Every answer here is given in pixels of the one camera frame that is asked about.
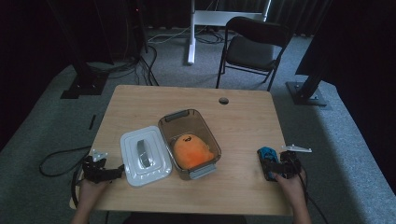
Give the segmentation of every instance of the chair backrest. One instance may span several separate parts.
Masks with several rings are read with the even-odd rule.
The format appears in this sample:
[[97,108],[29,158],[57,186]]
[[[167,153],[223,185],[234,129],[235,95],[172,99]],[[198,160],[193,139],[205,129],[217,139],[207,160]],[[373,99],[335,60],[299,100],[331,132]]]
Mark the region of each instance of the chair backrest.
[[229,30],[235,31],[251,41],[276,45],[281,48],[285,48],[290,41],[288,27],[246,17],[230,19],[226,24],[226,34]]

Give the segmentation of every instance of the orange plush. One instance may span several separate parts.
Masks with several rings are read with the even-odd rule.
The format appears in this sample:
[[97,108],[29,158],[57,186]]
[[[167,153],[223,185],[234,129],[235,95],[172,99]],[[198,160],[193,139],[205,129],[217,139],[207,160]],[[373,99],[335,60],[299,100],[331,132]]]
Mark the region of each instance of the orange plush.
[[194,134],[183,134],[176,140],[174,156],[177,164],[185,170],[215,157],[209,146]]

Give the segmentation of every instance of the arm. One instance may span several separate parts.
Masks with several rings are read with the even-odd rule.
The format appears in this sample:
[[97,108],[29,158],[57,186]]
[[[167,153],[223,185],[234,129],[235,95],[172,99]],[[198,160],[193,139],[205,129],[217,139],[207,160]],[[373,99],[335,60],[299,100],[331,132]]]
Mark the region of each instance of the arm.
[[[305,172],[301,172],[301,175],[305,179]],[[301,183],[299,176],[296,175],[290,179],[286,179],[278,174],[274,174],[274,176],[290,202],[291,209],[293,210],[293,223],[310,224],[311,217],[306,207],[303,183]]]
[[105,191],[108,181],[95,184],[87,179],[81,181],[79,188],[78,206],[70,224],[87,224],[90,219],[91,210]]

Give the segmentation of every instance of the dark wall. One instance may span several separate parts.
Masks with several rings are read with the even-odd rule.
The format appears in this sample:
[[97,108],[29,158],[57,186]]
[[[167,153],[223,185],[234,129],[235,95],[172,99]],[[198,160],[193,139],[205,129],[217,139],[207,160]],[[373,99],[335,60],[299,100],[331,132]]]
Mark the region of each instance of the dark wall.
[[333,0],[297,70],[297,74],[323,75],[335,85],[393,191],[395,27],[393,0]]
[[0,150],[69,65],[46,1],[0,3]]

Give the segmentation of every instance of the metal base plate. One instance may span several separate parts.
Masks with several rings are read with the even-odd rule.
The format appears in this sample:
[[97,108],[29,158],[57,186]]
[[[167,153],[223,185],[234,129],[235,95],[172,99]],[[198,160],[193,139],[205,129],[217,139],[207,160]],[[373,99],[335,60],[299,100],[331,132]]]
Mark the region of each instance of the metal base plate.
[[78,99],[80,95],[100,95],[106,85],[107,77],[109,74],[101,74],[90,87],[80,87],[78,85],[78,76],[76,76],[70,89],[64,91],[61,99]]
[[291,98],[296,105],[317,105],[320,109],[332,109],[328,102],[323,99],[319,90],[316,90],[314,94],[308,98],[302,98],[298,95],[298,91],[304,85],[303,82],[286,82],[286,86],[289,89]]

